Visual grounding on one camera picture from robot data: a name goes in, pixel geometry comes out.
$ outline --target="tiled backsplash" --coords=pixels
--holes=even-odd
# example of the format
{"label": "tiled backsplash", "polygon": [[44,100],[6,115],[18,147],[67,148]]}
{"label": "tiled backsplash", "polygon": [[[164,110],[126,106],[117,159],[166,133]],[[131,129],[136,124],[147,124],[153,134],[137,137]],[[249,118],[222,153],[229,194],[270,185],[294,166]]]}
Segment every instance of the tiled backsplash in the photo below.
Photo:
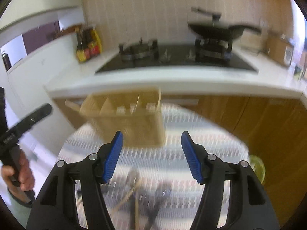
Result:
{"label": "tiled backsplash", "polygon": [[221,21],[230,23],[260,26],[263,20],[274,30],[293,36],[290,0],[83,0],[83,4],[86,21],[96,24],[106,49],[140,37],[193,40],[188,21],[210,17],[192,13],[192,6],[221,12]]}

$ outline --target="pan handle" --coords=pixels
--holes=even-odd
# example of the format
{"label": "pan handle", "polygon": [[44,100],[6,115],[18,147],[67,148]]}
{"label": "pan handle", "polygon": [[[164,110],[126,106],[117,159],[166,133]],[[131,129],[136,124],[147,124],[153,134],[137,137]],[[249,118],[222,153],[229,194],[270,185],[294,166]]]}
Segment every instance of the pan handle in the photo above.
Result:
{"label": "pan handle", "polygon": [[250,26],[250,25],[234,25],[234,26],[230,26],[229,27],[230,30],[237,30],[237,29],[242,29],[242,33],[245,29],[249,29],[251,31],[254,31],[256,33],[259,33],[261,34],[262,33],[262,30],[261,28],[259,27],[253,27],[253,26]]}
{"label": "pan handle", "polygon": [[202,14],[202,15],[206,15],[206,16],[212,16],[212,21],[220,21],[220,18],[222,16],[221,13],[214,13],[214,12],[211,12],[211,11],[204,10],[200,7],[192,7],[191,11],[195,12],[195,13]]}

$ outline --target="wok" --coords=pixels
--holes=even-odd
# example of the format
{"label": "wok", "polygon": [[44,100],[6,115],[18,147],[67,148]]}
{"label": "wok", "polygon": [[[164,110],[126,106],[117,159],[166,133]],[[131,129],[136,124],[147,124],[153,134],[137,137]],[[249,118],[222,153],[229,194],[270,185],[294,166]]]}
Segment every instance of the wok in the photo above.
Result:
{"label": "wok", "polygon": [[216,14],[194,7],[191,9],[191,11],[212,16],[212,21],[188,23],[191,30],[204,39],[216,39],[229,42],[242,36],[245,29],[261,34],[261,29],[258,27],[247,24],[229,25],[227,23],[220,22],[221,14]]}

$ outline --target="metal screw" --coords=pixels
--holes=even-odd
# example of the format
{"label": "metal screw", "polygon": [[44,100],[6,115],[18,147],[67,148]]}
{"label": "metal screw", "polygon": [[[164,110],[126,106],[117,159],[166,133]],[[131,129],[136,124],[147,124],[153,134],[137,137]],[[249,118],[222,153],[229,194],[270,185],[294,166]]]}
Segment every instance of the metal screw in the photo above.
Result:
{"label": "metal screw", "polygon": [[213,155],[213,154],[209,154],[208,159],[211,160],[211,161],[214,161],[214,160],[216,160],[216,156]]}
{"label": "metal screw", "polygon": [[247,161],[242,161],[240,162],[241,166],[243,166],[244,168],[248,167],[248,162]]}
{"label": "metal screw", "polygon": [[98,157],[97,154],[93,153],[93,154],[90,154],[88,158],[89,158],[90,160],[96,160],[97,157]]}
{"label": "metal screw", "polygon": [[63,167],[64,164],[65,164],[65,162],[64,162],[63,160],[58,161],[58,162],[56,163],[56,165],[57,165],[59,168],[60,168],[60,167]]}

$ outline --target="gas stove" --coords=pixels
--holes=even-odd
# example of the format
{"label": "gas stove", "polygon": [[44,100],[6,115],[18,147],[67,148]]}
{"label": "gas stove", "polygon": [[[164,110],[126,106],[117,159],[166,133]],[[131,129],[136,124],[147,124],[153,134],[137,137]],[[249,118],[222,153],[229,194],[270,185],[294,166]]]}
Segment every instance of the gas stove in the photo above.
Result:
{"label": "gas stove", "polygon": [[102,66],[96,73],[130,68],[148,67],[222,67],[257,72],[235,53],[227,52],[219,42],[196,40],[195,44],[158,45],[156,39],[124,47],[119,54]]}

